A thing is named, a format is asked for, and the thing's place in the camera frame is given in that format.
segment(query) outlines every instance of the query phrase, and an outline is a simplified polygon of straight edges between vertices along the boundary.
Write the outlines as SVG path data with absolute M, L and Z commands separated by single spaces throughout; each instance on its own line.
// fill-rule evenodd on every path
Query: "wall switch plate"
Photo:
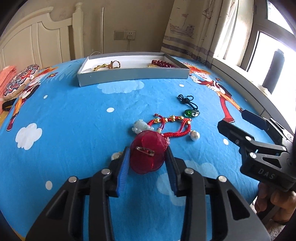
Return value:
M 128 36 L 131 35 L 130 40 L 136 39 L 136 31 L 132 30 L 115 30 L 114 40 L 128 40 Z

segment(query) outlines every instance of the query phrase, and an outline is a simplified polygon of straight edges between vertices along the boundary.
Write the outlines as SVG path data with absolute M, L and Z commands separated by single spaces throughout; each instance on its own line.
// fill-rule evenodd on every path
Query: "blue bed sheet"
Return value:
M 69 176 L 86 178 L 107 167 L 111 155 L 133 141 L 131 128 L 136 120 L 148 122 L 155 113 L 183 115 L 188 107 L 179 102 L 179 94 L 194 96 L 200 115 L 192 120 L 192 129 L 200 133 L 200 139 L 171 138 L 174 156 L 204 176 L 225 175 L 249 203 L 253 201 L 258 182 L 239 172 L 238 147 L 219 134 L 217 123 L 233 118 L 235 125 L 256 140 L 272 141 L 244 121 L 231 100 L 221 100 L 219 86 L 224 90 L 222 96 L 256 113 L 230 85 L 199 62 L 177 59 L 192 68 L 186 80 L 129 80 L 80 88 L 77 70 L 84 59 L 44 69 L 36 77 L 0 130 L 0 209 L 16 232 L 26 236 Z M 168 123 L 165 132 L 178 128 L 177 123 Z M 180 239 L 185 199 L 173 195 L 164 165 L 145 175 L 129 170 L 124 193 L 111 198 L 110 205 L 116 240 Z M 86 208 L 85 240 L 87 212 Z

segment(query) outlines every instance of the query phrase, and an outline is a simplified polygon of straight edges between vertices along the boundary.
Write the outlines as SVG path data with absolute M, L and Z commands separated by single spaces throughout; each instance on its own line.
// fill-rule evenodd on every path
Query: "headboard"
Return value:
M 76 3 L 73 16 L 58 22 L 50 18 L 53 7 L 43 8 L 18 21 L 0 39 L 0 69 L 15 65 L 17 71 L 21 71 L 31 64 L 38 64 L 42 69 L 70 61 L 71 27 L 73 41 L 70 42 L 74 43 L 75 59 L 83 58 L 81 6 L 81 2 Z

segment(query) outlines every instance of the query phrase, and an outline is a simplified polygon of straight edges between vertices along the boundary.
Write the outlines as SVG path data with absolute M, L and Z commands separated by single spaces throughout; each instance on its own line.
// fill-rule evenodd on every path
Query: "window glass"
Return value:
M 249 73 L 262 85 L 269 70 L 274 52 L 280 49 L 285 63 L 279 81 L 272 93 L 271 101 L 281 112 L 292 130 L 296 127 L 296 53 L 281 42 L 260 33 Z
M 268 20 L 283 27 L 284 29 L 288 30 L 290 33 L 293 33 L 287 21 L 284 19 L 281 13 L 275 8 L 275 6 L 270 1 L 267 1 L 267 8 L 268 8 L 268 16 L 267 16 Z

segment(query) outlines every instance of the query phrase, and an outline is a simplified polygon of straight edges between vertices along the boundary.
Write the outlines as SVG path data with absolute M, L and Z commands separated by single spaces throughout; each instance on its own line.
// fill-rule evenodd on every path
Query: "white pearl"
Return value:
M 120 152 L 113 153 L 112 156 L 111 156 L 111 161 L 119 158 L 121 155 L 122 155 L 122 152 L 121 153 Z
M 200 134 L 197 131 L 191 131 L 190 138 L 193 141 L 197 141 L 200 138 Z

